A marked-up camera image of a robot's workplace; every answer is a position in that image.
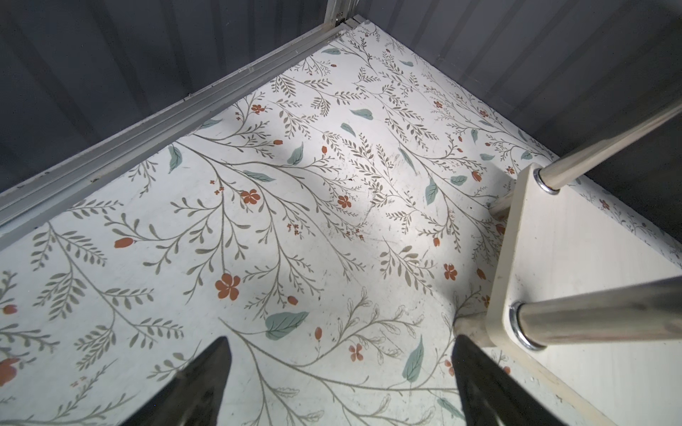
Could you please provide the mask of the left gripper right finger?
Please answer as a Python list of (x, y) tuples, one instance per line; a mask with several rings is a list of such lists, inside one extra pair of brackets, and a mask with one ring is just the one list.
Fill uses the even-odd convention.
[(456, 337), (451, 361), (468, 425), (562, 424), (466, 335)]

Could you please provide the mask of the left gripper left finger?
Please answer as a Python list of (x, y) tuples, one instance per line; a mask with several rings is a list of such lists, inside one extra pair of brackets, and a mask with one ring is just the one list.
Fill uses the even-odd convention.
[(216, 426), (232, 361), (228, 339), (217, 338), (122, 425)]

